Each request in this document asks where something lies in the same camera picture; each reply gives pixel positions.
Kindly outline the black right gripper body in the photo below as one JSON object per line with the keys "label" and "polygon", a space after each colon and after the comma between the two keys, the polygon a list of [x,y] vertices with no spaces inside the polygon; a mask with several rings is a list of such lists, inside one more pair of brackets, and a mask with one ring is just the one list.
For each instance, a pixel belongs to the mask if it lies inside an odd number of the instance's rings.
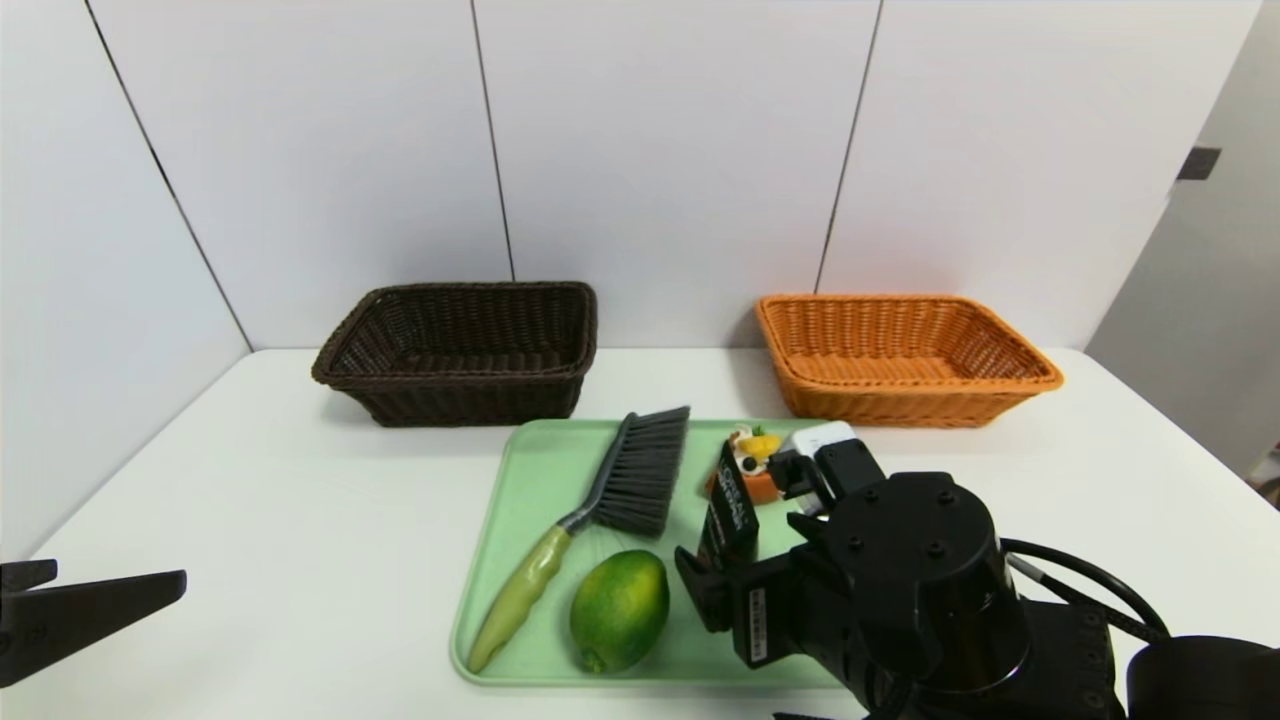
{"label": "black right gripper body", "polygon": [[814,542],[730,573],[733,647],[759,669],[794,655],[826,670],[856,670],[850,584]]}

